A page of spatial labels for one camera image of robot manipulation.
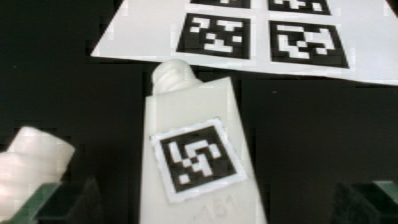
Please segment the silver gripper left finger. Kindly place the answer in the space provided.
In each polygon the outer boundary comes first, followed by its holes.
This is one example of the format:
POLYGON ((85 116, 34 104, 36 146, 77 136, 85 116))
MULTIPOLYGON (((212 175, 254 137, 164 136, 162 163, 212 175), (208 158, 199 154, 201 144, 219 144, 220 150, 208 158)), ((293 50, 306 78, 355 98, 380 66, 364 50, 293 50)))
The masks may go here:
POLYGON ((105 224, 96 179, 43 184, 11 218, 11 224, 105 224))

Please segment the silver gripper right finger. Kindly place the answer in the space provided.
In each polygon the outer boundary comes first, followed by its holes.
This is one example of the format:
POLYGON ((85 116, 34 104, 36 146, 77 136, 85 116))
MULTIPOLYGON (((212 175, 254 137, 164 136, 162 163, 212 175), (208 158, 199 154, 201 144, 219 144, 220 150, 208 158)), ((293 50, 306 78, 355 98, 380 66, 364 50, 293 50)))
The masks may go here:
POLYGON ((331 224, 398 224, 398 183, 339 183, 331 224))

